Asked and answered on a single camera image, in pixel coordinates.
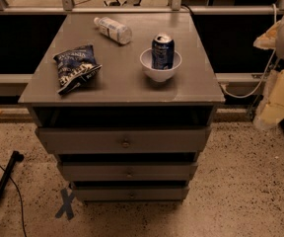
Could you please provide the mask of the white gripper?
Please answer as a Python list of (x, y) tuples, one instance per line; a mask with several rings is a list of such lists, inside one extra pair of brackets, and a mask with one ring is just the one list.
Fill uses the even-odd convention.
[[(273, 24), (264, 34), (257, 37), (253, 46), (260, 49), (274, 49), (280, 21)], [(266, 80), (263, 99), (253, 119), (253, 125), (261, 130), (276, 126), (284, 119), (284, 69), (272, 70)]]

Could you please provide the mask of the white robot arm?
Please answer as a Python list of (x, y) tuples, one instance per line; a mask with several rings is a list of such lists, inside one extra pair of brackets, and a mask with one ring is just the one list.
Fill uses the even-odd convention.
[[(258, 37), (254, 47), (273, 49), (276, 56), (284, 61), (284, 16)], [(270, 129), (284, 119), (284, 69), (272, 70), (266, 79), (263, 99), (260, 101), (253, 124), (259, 129)]]

